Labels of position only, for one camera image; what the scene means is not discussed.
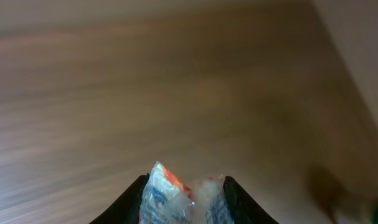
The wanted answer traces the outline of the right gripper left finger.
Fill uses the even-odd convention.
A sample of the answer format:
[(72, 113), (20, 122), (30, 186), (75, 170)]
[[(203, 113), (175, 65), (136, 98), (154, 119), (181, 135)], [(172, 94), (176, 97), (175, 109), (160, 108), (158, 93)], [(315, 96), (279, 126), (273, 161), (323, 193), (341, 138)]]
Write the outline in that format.
[(138, 224), (142, 194), (148, 180), (149, 174), (139, 176), (90, 224)]

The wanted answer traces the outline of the red pocket tissue pack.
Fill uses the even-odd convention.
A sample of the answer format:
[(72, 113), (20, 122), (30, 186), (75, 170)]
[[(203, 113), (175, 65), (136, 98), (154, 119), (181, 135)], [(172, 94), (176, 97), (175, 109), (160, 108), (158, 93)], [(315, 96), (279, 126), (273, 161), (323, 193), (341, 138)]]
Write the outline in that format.
[(234, 224), (224, 180), (220, 175), (188, 187), (162, 163), (155, 163), (141, 196), (139, 224)]

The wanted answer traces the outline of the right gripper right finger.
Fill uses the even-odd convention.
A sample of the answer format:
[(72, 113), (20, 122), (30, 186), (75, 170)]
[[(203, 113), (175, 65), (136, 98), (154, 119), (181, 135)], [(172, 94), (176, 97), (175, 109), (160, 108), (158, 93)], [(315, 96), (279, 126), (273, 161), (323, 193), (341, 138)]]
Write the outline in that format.
[(235, 224), (278, 224), (233, 177), (225, 177), (223, 188)]

